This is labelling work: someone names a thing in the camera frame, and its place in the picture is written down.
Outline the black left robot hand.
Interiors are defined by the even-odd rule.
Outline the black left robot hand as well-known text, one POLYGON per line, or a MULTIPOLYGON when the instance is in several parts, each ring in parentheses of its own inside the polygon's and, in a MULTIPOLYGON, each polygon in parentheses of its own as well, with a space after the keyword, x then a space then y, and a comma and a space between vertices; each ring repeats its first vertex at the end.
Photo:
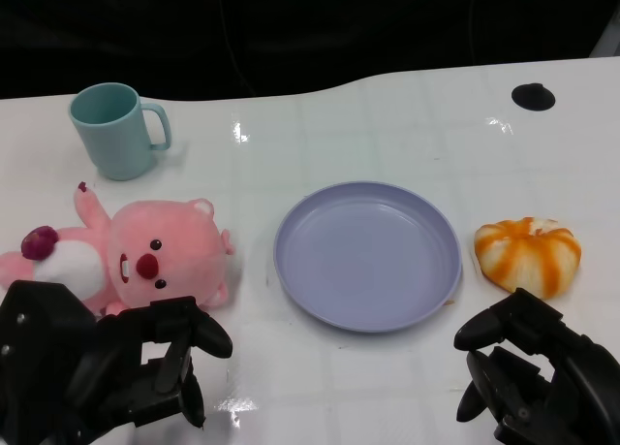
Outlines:
POLYGON ((233 353, 192 297, 97 318, 62 284, 17 280, 1 303, 1 437, 90 444, 175 414, 200 428, 194 347, 219 359, 233 353))

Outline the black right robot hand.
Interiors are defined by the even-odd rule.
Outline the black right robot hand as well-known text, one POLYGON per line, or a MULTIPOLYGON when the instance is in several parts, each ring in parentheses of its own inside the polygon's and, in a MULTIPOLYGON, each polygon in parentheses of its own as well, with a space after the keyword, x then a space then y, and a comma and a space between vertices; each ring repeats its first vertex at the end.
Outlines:
POLYGON ((472 380, 457 421, 489 411, 504 444, 618 443, 619 364, 562 318, 517 289, 464 324, 453 345, 472 380))

